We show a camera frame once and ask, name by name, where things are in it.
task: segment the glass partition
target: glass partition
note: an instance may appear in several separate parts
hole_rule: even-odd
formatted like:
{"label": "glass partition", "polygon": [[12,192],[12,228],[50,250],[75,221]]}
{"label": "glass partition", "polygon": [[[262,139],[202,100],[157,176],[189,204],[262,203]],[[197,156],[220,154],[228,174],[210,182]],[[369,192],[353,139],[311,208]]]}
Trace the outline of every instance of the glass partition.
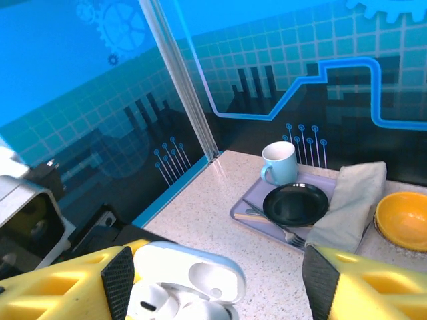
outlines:
{"label": "glass partition", "polygon": [[305,165],[427,185],[421,2],[159,1],[222,149],[284,139]]}
{"label": "glass partition", "polygon": [[9,0],[0,25],[0,135],[59,164],[78,227],[102,204],[141,226],[208,162],[137,1]]}

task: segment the gear graphic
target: gear graphic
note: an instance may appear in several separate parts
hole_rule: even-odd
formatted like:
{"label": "gear graphic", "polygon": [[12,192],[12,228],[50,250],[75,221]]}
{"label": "gear graphic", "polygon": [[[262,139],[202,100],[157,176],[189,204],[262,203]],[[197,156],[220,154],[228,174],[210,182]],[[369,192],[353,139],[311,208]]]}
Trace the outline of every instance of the gear graphic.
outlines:
{"label": "gear graphic", "polygon": [[364,5],[365,18],[371,19],[377,12],[387,14],[387,23],[395,23],[401,13],[410,13],[414,22],[422,22],[427,11],[427,0],[347,0],[346,7],[353,9]]}
{"label": "gear graphic", "polygon": [[116,65],[119,64],[119,57],[114,53],[112,53],[111,55],[108,56],[108,63],[113,67],[115,67]]}
{"label": "gear graphic", "polygon": [[96,11],[92,3],[88,0],[79,0],[75,7],[75,13],[86,24],[90,25],[95,22]]}
{"label": "gear graphic", "polygon": [[135,58],[145,51],[149,29],[138,1],[107,0],[96,20],[101,39],[116,55]]}

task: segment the mug handle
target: mug handle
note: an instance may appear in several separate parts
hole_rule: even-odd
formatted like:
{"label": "mug handle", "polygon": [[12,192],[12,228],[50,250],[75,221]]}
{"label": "mug handle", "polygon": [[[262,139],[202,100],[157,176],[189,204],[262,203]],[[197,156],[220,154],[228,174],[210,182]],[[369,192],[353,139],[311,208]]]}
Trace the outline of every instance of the mug handle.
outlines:
{"label": "mug handle", "polygon": [[268,181],[266,177],[267,171],[270,171],[271,173],[272,166],[271,165],[264,165],[261,169],[261,179],[263,179],[266,183],[269,183],[270,185],[276,185],[275,181]]}

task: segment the white mug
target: white mug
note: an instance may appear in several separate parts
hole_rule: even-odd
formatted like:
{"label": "white mug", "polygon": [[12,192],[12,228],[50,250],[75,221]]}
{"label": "white mug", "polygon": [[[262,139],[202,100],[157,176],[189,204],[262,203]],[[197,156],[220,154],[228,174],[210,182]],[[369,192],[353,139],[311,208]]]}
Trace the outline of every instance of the white mug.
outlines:
{"label": "white mug", "polygon": [[261,169],[261,179],[270,185],[285,185],[296,181],[298,164],[296,162],[295,146],[287,141],[270,143],[262,151],[266,162]]}

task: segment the lavender tray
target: lavender tray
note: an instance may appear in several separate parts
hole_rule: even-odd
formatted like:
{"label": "lavender tray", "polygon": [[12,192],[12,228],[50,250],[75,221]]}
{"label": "lavender tray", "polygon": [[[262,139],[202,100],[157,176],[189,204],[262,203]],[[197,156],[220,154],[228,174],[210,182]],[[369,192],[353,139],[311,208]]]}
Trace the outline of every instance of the lavender tray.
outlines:
{"label": "lavender tray", "polygon": [[[310,175],[309,173],[298,173],[297,182],[315,185],[326,194],[329,201],[334,194],[334,189],[336,186],[336,180],[334,179],[319,177],[317,175]],[[242,201],[242,199],[251,201],[254,205],[262,208],[264,198],[273,189],[275,189],[273,185],[270,185],[259,178],[254,183],[254,185],[252,185],[252,187],[246,191],[243,197],[231,208],[230,217],[245,227],[266,235],[273,240],[279,241],[287,247],[300,251],[299,249],[296,249],[295,247],[288,245],[285,242],[285,235],[279,227],[259,215],[246,213],[246,210],[250,208]],[[305,239],[311,227],[298,227],[289,229]]]}

